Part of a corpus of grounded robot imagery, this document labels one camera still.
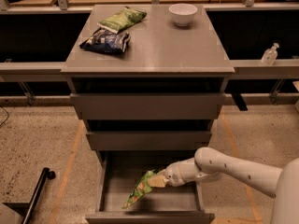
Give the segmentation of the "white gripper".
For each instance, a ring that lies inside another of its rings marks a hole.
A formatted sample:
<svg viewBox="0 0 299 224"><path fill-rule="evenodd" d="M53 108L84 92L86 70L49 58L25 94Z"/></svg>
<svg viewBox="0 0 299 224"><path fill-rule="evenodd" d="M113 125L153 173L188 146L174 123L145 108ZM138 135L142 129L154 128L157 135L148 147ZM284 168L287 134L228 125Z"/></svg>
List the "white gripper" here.
<svg viewBox="0 0 299 224"><path fill-rule="evenodd" d="M171 187L179 187L193 182L199 172L200 169L194 159L177 161L150 177L148 184L152 188L165 188L167 184Z"/></svg>

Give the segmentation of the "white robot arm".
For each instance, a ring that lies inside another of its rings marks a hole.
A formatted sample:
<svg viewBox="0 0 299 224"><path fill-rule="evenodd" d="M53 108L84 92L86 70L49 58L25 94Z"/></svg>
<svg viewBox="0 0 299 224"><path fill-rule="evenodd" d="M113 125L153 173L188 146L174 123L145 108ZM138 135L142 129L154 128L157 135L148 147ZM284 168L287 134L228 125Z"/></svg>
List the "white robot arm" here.
<svg viewBox="0 0 299 224"><path fill-rule="evenodd" d="M171 163L148 183L155 188L179 187L218 174L229 175L273 198L271 224L299 224L299 159L277 168L201 147L192 158Z"/></svg>

